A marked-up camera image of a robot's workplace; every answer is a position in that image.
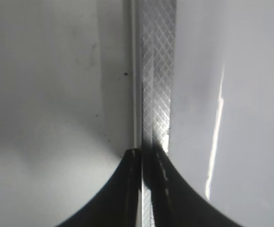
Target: glossy white surface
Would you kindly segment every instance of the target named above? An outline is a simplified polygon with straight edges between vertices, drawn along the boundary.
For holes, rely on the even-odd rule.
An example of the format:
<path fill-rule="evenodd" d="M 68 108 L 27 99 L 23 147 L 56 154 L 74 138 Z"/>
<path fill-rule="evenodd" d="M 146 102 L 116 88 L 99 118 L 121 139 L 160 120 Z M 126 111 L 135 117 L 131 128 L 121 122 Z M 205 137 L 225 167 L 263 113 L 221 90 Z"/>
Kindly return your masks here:
<path fill-rule="evenodd" d="M 0 227 L 64 221 L 131 147 L 126 7 L 0 0 Z"/>
<path fill-rule="evenodd" d="M 274 227 L 274 1 L 178 0 L 175 55 L 171 160 L 233 220 Z"/>

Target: metal strip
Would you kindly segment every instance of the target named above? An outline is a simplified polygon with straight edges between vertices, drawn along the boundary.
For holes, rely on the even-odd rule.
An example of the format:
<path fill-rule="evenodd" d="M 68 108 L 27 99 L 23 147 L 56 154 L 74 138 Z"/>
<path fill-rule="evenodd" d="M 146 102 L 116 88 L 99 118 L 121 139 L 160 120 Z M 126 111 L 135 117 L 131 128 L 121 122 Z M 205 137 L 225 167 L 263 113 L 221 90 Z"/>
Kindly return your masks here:
<path fill-rule="evenodd" d="M 152 142 L 155 141 L 168 153 L 176 0 L 135 0 L 134 2 L 138 6 L 135 7 L 137 13 L 134 18 L 137 24 L 134 53 L 137 56 L 135 73 L 140 74 L 142 87 L 142 143 L 152 146 Z M 151 193 L 144 182 L 142 182 L 142 226 L 155 226 Z"/>

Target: black curved object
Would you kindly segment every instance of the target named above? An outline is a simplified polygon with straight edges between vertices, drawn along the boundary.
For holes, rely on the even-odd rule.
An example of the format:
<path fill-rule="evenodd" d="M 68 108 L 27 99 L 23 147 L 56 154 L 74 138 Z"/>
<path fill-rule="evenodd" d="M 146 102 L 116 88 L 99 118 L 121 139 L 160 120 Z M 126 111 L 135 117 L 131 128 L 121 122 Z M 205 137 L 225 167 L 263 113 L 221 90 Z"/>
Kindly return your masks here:
<path fill-rule="evenodd" d="M 58 227 L 135 227 L 140 173 L 140 151 L 126 151 L 98 194 Z"/>
<path fill-rule="evenodd" d="M 135 227 L 141 162 L 156 227 L 241 227 L 191 188 L 161 146 L 143 147 L 142 154 L 137 149 L 126 151 L 98 194 L 58 227 Z"/>
<path fill-rule="evenodd" d="M 186 183 L 161 146 L 153 145 L 147 158 L 156 227 L 241 227 Z"/>

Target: white panel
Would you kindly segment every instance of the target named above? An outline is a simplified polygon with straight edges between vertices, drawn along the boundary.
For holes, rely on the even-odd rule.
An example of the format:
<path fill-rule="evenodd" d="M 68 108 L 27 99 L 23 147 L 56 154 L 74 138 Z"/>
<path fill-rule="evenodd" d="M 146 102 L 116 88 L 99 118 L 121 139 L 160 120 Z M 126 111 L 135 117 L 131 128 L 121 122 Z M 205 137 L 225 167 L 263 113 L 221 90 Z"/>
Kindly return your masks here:
<path fill-rule="evenodd" d="M 132 144 L 124 7 L 0 0 L 0 227 L 64 221 Z"/>
<path fill-rule="evenodd" d="M 274 227 L 274 1 L 178 0 L 169 155 L 230 218 Z"/>

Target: diamond-pattern metal strip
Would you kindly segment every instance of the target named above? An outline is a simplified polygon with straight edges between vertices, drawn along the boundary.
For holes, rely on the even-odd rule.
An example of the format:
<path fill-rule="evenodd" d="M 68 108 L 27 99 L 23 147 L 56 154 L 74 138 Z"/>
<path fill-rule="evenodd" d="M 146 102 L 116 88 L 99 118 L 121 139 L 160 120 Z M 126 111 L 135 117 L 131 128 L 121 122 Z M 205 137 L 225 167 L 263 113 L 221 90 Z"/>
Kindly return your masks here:
<path fill-rule="evenodd" d="M 151 145 L 155 140 L 168 153 L 176 0 L 139 0 L 139 3 L 142 142 Z M 142 184 L 142 227 L 152 226 L 151 194 Z"/>

